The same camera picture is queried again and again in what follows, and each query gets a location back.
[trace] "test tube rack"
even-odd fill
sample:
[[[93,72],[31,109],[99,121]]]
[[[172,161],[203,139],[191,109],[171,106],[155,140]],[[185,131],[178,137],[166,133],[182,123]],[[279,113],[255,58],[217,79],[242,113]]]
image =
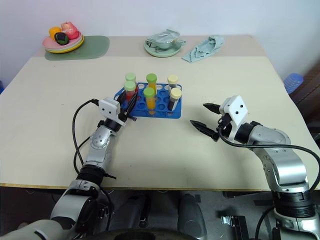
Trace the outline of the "test tube rack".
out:
[[[131,112],[133,117],[147,117],[147,118],[163,118],[163,119],[179,119],[181,117],[181,108],[182,108],[182,97],[178,100],[178,103],[175,107],[175,110],[168,110],[168,104],[170,95],[168,92],[169,85],[166,83],[157,83],[156,84],[156,100],[155,100],[155,109],[150,110],[147,108],[146,98],[144,96],[144,89],[148,87],[146,82],[138,82],[138,95],[135,106]],[[177,84],[177,88],[180,88],[182,91],[182,86]],[[124,91],[122,88],[114,95],[116,100],[118,96]],[[128,101],[124,101],[121,105],[122,108],[126,108]]]

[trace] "yellow liquid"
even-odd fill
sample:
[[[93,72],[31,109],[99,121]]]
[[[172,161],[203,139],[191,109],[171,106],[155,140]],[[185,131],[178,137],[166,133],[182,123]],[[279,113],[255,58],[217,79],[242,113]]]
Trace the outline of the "yellow liquid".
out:
[[[156,85],[157,84],[155,82],[148,83],[148,87],[154,89],[155,95],[157,95],[157,86]]]
[[[156,108],[156,98],[155,97],[146,97],[146,107],[150,110],[153,110]],[[155,111],[149,111],[149,114],[153,115],[155,114]]]

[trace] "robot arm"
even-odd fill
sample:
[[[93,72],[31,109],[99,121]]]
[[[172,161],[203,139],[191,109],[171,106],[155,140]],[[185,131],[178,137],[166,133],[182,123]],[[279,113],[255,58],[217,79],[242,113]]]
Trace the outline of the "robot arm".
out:
[[[117,100],[107,97],[98,102],[106,120],[100,121],[90,136],[89,154],[76,179],[55,204],[50,220],[36,221],[8,233],[2,240],[73,240],[82,234],[93,234],[98,198],[101,198],[100,184],[104,177],[112,177],[107,172],[115,137],[127,118],[135,120],[130,112],[136,104],[137,94],[131,98],[128,107],[122,109],[124,99],[123,92]]]
[[[246,123],[248,110],[240,96],[227,98],[221,106],[212,103],[204,106],[222,115],[218,132],[201,122],[191,121],[192,125],[215,141],[220,137],[232,146],[251,149],[261,160],[272,192],[279,239],[292,239],[292,234],[300,232],[305,233],[303,239],[320,240],[319,214],[310,197],[306,167],[291,148],[285,147],[291,144],[289,137],[258,122]]]

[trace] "beige table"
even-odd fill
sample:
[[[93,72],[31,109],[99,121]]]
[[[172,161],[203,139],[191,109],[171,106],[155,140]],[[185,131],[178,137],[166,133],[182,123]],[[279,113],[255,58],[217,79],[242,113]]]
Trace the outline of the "beige table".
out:
[[[278,128],[290,136],[292,144],[320,154],[282,81],[252,37],[227,36],[221,52],[192,64],[180,56],[203,36],[186,37],[190,44],[170,58],[149,56],[140,45],[143,39],[110,37],[109,51],[97,59],[48,61],[40,51],[28,61],[0,95],[1,186],[66,188],[76,177],[71,132],[75,110],[88,99],[113,97],[127,72],[136,73],[139,82],[148,73],[156,73],[160,83],[169,74],[177,74],[183,88],[182,116],[128,120],[117,137],[108,171],[117,179],[105,179],[103,187],[269,189],[262,164],[251,151],[221,140],[213,142],[189,123],[197,120],[214,129],[219,116],[202,104],[221,104],[233,95],[243,97],[248,122]],[[132,47],[124,44],[128,41]],[[101,119],[93,104],[80,111],[76,121],[79,143]],[[88,146],[81,152],[85,156]],[[316,160],[308,153],[295,152],[313,183]]]

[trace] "green test tube cap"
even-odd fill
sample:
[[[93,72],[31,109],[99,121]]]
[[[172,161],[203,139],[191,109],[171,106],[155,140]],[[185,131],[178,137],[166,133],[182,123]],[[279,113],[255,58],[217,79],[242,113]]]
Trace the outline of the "green test tube cap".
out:
[[[146,87],[144,90],[143,90],[143,95],[146,97],[146,98],[150,98],[150,97],[154,97],[156,95],[155,93],[155,90],[152,88],[152,87]]]
[[[133,72],[128,72],[128,73],[125,75],[125,80],[126,80],[126,81],[136,82],[136,74],[134,74]]]
[[[124,83],[124,90],[126,91],[135,91],[136,90],[136,83],[133,81],[126,81]]]
[[[150,84],[157,82],[157,75],[155,75],[154,73],[149,73],[146,76],[146,81]]]

